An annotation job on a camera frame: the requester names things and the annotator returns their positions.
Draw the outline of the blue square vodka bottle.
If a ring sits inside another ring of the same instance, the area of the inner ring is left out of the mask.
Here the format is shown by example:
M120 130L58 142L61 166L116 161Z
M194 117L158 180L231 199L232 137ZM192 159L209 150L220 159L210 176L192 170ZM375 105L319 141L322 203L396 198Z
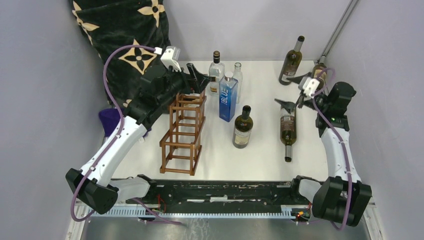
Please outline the blue square vodka bottle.
M227 71L219 82L219 117L226 122L230 122L235 115L238 86L232 71Z

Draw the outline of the tall clear glass bottle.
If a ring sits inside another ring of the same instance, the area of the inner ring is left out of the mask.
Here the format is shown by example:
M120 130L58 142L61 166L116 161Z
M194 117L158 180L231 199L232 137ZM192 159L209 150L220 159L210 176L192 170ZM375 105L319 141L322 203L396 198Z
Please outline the tall clear glass bottle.
M243 83L242 64L240 62L236 62L234 64L233 78L237 80L238 82L236 103L239 104L240 98L241 98L242 83Z

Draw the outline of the green wine bottle black cap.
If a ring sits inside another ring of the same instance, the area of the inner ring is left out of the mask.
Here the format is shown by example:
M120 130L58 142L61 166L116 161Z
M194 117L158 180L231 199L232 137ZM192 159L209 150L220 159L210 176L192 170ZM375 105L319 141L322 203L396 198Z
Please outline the green wine bottle black cap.
M232 143L238 149L245 148L250 140L252 128L254 125L253 119L250 117L251 107L245 105L242 108L242 113L234 121L234 130Z

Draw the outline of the brown wooden wine rack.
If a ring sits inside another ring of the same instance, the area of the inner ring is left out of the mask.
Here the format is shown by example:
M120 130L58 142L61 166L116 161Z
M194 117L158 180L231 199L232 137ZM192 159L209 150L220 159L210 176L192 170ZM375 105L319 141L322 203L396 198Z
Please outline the brown wooden wine rack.
M178 93L168 107L169 128L159 141L161 147L161 174L179 173L194 176L203 150L201 141L205 125L206 92L200 94ZM188 161L188 168L171 168L172 160Z

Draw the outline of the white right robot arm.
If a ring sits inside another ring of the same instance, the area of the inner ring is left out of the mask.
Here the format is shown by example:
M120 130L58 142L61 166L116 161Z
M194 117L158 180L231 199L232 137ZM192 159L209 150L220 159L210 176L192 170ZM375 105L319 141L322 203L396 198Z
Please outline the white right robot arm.
M340 228L355 227L372 197L354 166L349 146L350 127L346 111L355 89L347 82L334 84L329 93L319 88L319 80L310 73L288 77L298 84L300 95L295 108L308 107L317 112L315 126L324 145L328 177L322 182L298 175L291 182L289 199L295 204L308 200L313 217L339 223Z

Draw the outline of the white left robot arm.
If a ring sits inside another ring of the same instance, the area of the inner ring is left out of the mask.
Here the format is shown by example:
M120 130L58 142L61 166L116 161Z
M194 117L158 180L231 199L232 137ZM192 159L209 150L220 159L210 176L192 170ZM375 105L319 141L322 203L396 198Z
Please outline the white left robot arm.
M139 198L153 203L157 190L148 177L113 179L113 174L128 151L149 130L176 99L177 94L200 94L210 77L200 73L193 63L188 73L172 67L154 65L141 77L135 98L123 111L123 117L98 152L80 169L70 168L65 179L73 192L71 206L80 200L99 214L107 213L117 202Z

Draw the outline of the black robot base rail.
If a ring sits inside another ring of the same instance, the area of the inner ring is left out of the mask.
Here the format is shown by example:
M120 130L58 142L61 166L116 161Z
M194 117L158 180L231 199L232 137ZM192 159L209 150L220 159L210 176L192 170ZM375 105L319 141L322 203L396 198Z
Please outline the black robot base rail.
M166 214L277 213L282 206L308 206L299 178L291 181L153 179L145 205L161 205Z

